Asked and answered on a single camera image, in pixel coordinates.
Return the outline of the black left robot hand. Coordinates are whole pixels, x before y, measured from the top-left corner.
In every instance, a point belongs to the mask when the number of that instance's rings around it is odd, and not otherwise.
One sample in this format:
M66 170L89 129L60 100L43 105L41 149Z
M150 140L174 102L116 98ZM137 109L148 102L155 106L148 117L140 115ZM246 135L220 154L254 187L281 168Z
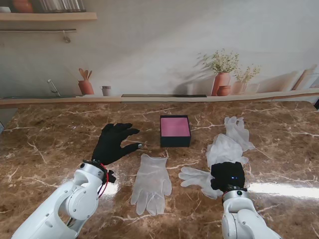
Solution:
M140 132L138 129L132 128L132 126L131 123L107 124L102 129L91 161L109 165L140 149L142 144L139 142L121 147L122 142L129 136Z

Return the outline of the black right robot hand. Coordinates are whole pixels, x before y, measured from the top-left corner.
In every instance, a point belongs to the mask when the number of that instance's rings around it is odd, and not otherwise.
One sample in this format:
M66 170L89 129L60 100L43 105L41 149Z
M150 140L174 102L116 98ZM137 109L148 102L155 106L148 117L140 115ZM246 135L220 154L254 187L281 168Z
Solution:
M213 190L221 190L223 193L232 190L242 190L245 184L245 173L240 162L223 162L211 166L210 180Z

